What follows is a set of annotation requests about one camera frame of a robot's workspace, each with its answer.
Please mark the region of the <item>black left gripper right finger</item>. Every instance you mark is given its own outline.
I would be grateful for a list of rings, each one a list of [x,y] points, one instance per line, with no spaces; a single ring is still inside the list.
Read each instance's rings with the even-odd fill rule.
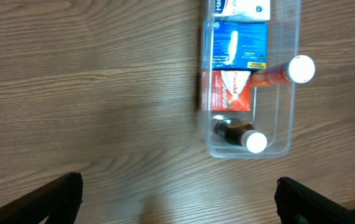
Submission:
[[[289,177],[278,179],[274,200],[282,224],[355,224],[355,210]]]

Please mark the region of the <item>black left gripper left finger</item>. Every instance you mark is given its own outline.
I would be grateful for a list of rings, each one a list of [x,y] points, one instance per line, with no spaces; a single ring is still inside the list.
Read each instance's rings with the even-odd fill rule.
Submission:
[[[0,224],[73,224],[82,203],[83,179],[69,172],[28,194],[0,207]]]

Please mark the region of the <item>blue lozenge box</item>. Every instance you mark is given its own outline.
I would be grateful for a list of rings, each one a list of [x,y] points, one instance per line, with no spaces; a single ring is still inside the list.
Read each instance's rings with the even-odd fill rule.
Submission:
[[[266,23],[215,22],[214,69],[262,70],[267,66]]]

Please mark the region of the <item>clear plastic container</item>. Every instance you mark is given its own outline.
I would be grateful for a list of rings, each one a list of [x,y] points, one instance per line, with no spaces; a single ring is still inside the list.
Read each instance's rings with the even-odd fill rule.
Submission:
[[[208,153],[223,159],[272,159],[288,154],[292,142],[295,109],[294,83],[252,88],[250,111],[211,110],[211,61],[215,23],[215,1],[205,0],[201,17],[201,57],[199,75],[198,129],[205,140]],[[301,2],[272,1],[268,21],[267,66],[288,62],[298,54]],[[233,146],[219,137],[216,125],[224,119],[239,119],[251,123],[267,138],[267,147],[251,153],[243,146]]]

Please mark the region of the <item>orange bottle white cap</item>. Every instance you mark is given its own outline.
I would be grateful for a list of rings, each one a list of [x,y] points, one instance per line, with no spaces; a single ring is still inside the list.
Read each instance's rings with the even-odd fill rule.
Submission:
[[[259,70],[251,75],[251,87],[285,83],[307,83],[315,75],[316,66],[307,55],[297,55],[289,62]]]

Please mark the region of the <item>red medicine box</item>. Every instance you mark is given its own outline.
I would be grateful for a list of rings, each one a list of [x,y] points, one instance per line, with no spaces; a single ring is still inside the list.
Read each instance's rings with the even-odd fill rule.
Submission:
[[[211,111],[250,111],[250,71],[204,71],[201,81],[201,109]]]

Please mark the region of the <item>black bottle white cap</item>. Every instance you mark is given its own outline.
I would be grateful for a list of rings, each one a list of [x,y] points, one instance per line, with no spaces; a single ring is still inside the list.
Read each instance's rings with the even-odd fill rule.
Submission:
[[[240,119],[223,119],[215,126],[216,134],[233,146],[245,147],[251,153],[260,153],[268,145],[267,137],[252,123]]]

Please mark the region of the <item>white Hansaplast plaster box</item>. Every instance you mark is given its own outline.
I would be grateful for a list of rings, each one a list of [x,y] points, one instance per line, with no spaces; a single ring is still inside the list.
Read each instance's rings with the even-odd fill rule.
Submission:
[[[270,10],[270,0],[216,0],[213,14],[222,21],[264,22]]]

